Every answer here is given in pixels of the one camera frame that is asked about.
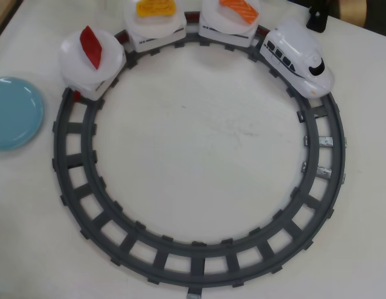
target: train nose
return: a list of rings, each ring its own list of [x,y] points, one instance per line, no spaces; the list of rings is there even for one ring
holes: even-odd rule
[[[334,74],[328,67],[326,67],[326,69],[321,75],[316,76],[312,79],[312,82],[315,83],[318,87],[318,91],[315,91],[316,94],[327,94],[332,90],[332,87],[334,85]]]

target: blue plate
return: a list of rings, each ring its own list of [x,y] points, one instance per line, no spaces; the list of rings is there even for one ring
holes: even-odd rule
[[[27,143],[43,120],[42,95],[18,78],[0,78],[0,150]]]

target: bullet train toy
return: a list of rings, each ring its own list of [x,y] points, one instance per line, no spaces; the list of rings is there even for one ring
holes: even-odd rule
[[[303,97],[319,98],[331,91],[334,76],[321,47],[297,21],[283,22],[270,31],[260,53]]]

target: gray plastic track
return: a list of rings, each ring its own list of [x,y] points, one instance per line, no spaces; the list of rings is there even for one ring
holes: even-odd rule
[[[125,37],[125,32],[117,35],[118,38],[121,36]],[[311,108],[308,99],[303,98],[259,53],[261,41],[256,47],[242,48],[209,40],[198,34],[187,34],[186,38],[172,45],[183,47],[187,42],[196,42],[202,46],[212,43],[223,44],[227,50],[239,50],[245,53],[252,61],[264,63],[275,77],[280,77],[284,81],[287,85],[288,94],[290,97],[295,98],[300,107],[300,111],[297,114],[299,121],[306,126],[307,145],[309,148],[304,177],[301,183],[292,190],[290,203],[284,210],[280,210],[274,215],[271,223],[265,227],[254,229],[246,237],[238,240],[228,239],[220,244],[204,244],[201,242],[184,244],[173,240],[171,237],[155,235],[146,230],[146,227],[139,221],[129,219],[122,212],[120,204],[113,201],[107,194],[104,180],[99,176],[95,167],[97,157],[92,146],[92,139],[96,129],[94,121],[97,112],[104,105],[104,99],[92,101],[82,97],[78,105],[83,104],[87,107],[83,123],[70,123],[70,114],[74,106],[74,93],[69,88],[63,94],[57,121],[53,127],[54,159],[52,165],[57,173],[62,191],[62,202],[70,209],[79,223],[81,233],[86,239],[92,240],[99,246],[114,264],[124,265],[147,277],[148,281],[153,283],[163,282],[188,287],[190,288],[190,295],[199,296],[202,288],[225,285],[239,287],[247,280],[267,273],[276,273],[298,252],[302,249],[306,250],[312,245],[313,237],[334,211],[333,206],[344,178],[345,136],[339,110],[331,93],[321,98],[323,104],[321,107]],[[143,53],[127,52],[127,64],[122,72],[134,67],[139,58],[147,54],[157,54],[160,52],[160,49]],[[114,80],[112,87],[117,82],[118,78]],[[319,162],[319,134],[316,125],[316,118],[318,117],[327,117],[333,139],[333,147],[328,149],[332,150],[332,172],[328,180],[326,193],[321,200],[309,195],[317,175]],[[67,134],[81,135],[81,153],[67,156]],[[87,177],[86,185],[74,188],[69,169],[75,167],[84,168]],[[95,219],[90,219],[80,204],[80,200],[90,194],[95,196],[103,208],[103,212]],[[304,204],[314,209],[315,213],[308,225],[301,229],[294,223],[292,218]],[[114,221],[128,234],[119,246],[114,244],[100,231],[109,221]],[[292,237],[292,242],[281,251],[274,253],[268,243],[268,239],[282,229]],[[157,250],[153,264],[144,262],[129,254],[136,241],[143,242]],[[263,260],[255,265],[240,268],[237,253],[253,247],[258,248]],[[165,269],[165,263],[169,254],[191,258],[191,272],[180,273]],[[224,257],[228,271],[225,273],[205,274],[205,259],[209,257]]]

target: track tie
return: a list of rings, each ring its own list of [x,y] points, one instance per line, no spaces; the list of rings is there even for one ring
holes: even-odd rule
[[[202,242],[192,242],[192,246],[196,247],[205,247],[206,244]],[[205,259],[192,257],[191,258],[191,264],[190,264],[190,273],[192,276],[203,276],[204,275],[204,269],[205,269]]]
[[[200,41],[200,46],[202,46],[202,47],[209,47],[210,45],[211,45],[210,42],[207,42],[205,40]]]
[[[95,101],[93,101],[89,98],[80,97],[80,99],[78,100],[78,103],[81,103],[81,104],[86,105],[86,106],[93,106]]]
[[[72,92],[72,90],[71,90],[69,87],[67,87],[67,88],[64,90],[64,92],[62,93],[62,98],[68,97],[70,92]]]
[[[97,159],[97,152],[93,151],[91,155],[92,155],[92,158],[93,158],[93,162],[97,163],[97,161],[98,161],[98,159]]]
[[[162,236],[162,239],[168,242],[173,242],[173,238],[167,237],[165,235]],[[166,260],[168,259],[168,256],[169,256],[168,252],[163,252],[158,250],[157,254],[155,255],[153,267],[158,270],[163,270],[165,268],[165,264],[166,264]],[[154,283],[156,285],[159,284],[158,281],[152,280],[150,278],[148,279],[148,282]]]
[[[306,204],[308,207],[314,210],[319,210],[321,207],[321,201],[314,198],[313,196],[309,194],[303,194],[299,190],[298,187],[295,187],[294,190],[292,191],[291,195],[292,198],[295,198],[296,196],[299,196],[300,200]]]
[[[105,104],[105,100],[103,98],[97,100],[97,109],[102,110]]]
[[[52,159],[51,159],[51,166],[53,167],[54,172],[57,172],[57,171],[55,170],[55,165],[56,165],[56,164],[57,164],[56,160],[55,160],[54,158],[52,158]]]
[[[111,82],[111,87],[114,88],[115,86],[117,86],[117,84],[119,83],[119,79],[118,78],[115,78],[112,82]]]
[[[71,154],[67,156],[68,169],[83,166],[82,154]]]
[[[304,250],[308,250],[309,247],[312,246],[312,244],[313,244],[313,241],[312,241],[312,240],[308,241],[308,242],[306,243],[305,247],[304,247]]]
[[[327,219],[330,219],[333,214],[334,214],[334,209],[330,209],[329,212],[327,213]]]
[[[327,110],[324,106],[318,106],[312,108],[313,114],[315,114],[315,118],[325,117],[327,116]]]
[[[280,267],[274,269],[271,273],[272,273],[272,274],[276,274],[276,273],[278,273],[278,271],[281,271],[281,270],[282,270],[282,266],[280,266]]]
[[[239,280],[239,281],[237,281],[237,282],[234,282],[232,285],[231,285],[231,287],[232,288],[239,288],[239,287],[242,287],[244,285],[244,283],[241,281],[241,280]]]
[[[185,43],[184,42],[176,42],[175,43],[175,48],[183,48],[185,46]]]
[[[298,239],[299,236],[302,235],[302,229],[299,228],[299,226],[296,225],[292,220],[287,222],[283,228],[292,237],[293,240]]]
[[[258,248],[259,253],[262,255],[264,261],[274,257],[273,249],[270,247],[268,241],[261,242],[256,247]]]
[[[61,202],[64,205],[64,207],[66,207],[67,203],[65,202],[65,199],[64,199],[64,197],[62,195],[60,196],[60,199],[61,199]]]
[[[252,60],[253,62],[257,62],[258,59],[253,54],[248,54],[248,59]]]
[[[135,230],[145,230],[146,226],[139,221],[135,222]]]
[[[120,262],[119,262],[118,260],[110,259],[110,261],[111,261],[114,265],[120,267]]]
[[[119,202],[114,201],[113,204],[117,208],[118,211],[120,211],[120,212],[123,211],[123,207],[119,204]]]
[[[304,117],[304,114],[303,114],[302,111],[298,111],[297,112],[297,116],[298,116],[299,123],[304,123],[305,122],[305,117]]]
[[[291,87],[287,88],[287,89],[286,89],[286,92],[288,93],[288,95],[290,96],[290,98],[293,98],[293,97],[294,97],[294,94],[293,94],[293,92],[292,92]]]
[[[68,134],[82,134],[83,124],[82,123],[68,123],[67,133]]]
[[[282,214],[282,210],[278,210],[277,213],[275,213],[275,215],[273,215],[273,220],[276,220],[278,217],[280,217]]]
[[[233,243],[233,239],[223,240],[221,243],[231,245]],[[228,265],[229,273],[238,272],[240,270],[237,254],[226,255],[226,263]]]
[[[86,240],[89,240],[89,239],[90,239],[89,236],[88,236],[83,230],[81,230],[80,233],[84,236],[84,238],[85,238]]]
[[[202,293],[202,288],[189,288],[187,293],[187,299],[201,299]]]
[[[227,50],[227,51],[234,52],[234,47],[232,47],[231,45],[225,45],[224,49]]]
[[[90,185],[88,183],[74,189],[74,194],[78,201],[81,200],[82,198],[85,198],[86,196],[91,195],[91,193],[92,193],[92,188],[90,188]]]
[[[154,55],[159,54],[160,52],[161,52],[160,49],[154,49],[154,50],[152,50],[152,51],[150,52],[150,55],[151,55],[151,56],[154,56]]]
[[[332,137],[328,136],[319,136],[319,146],[321,148],[332,148],[333,147]],[[309,146],[309,138],[308,136],[304,137],[304,146]]]
[[[303,162],[302,168],[301,168],[301,172],[302,173],[304,173],[306,171],[306,166],[307,166],[307,163]],[[323,167],[323,166],[318,166],[317,167],[317,170],[316,170],[316,177],[317,178],[321,178],[321,179],[325,179],[326,181],[330,181],[331,174],[332,174],[332,170],[331,169]],[[342,177],[341,184],[344,184],[344,183],[345,183],[345,173],[344,173],[344,175]]]
[[[130,235],[127,235],[122,241],[122,243],[119,245],[119,250],[128,254],[135,245],[136,241],[137,239],[134,239]]]
[[[102,229],[108,222],[110,222],[111,218],[107,215],[106,212],[102,212],[95,219],[93,219],[93,225],[96,229]]]
[[[255,229],[253,229],[251,232],[248,233],[248,235],[254,235],[254,234],[257,234],[258,232],[261,231],[261,228],[260,227],[257,227]]]
[[[269,70],[269,73],[274,77],[274,78],[277,78],[279,76],[279,74],[274,70],[274,69],[270,69]]]
[[[119,32],[117,35],[115,35],[115,38],[121,45],[129,41],[129,35],[127,34],[126,30]]]
[[[102,176],[100,177],[100,183],[101,183],[101,186],[103,186],[104,189],[107,187],[107,185],[106,185],[106,183],[105,183],[105,181],[104,181]]]
[[[129,61],[129,63],[127,62],[127,68],[130,69],[130,70],[137,65],[137,61],[135,59],[128,60],[128,61]]]

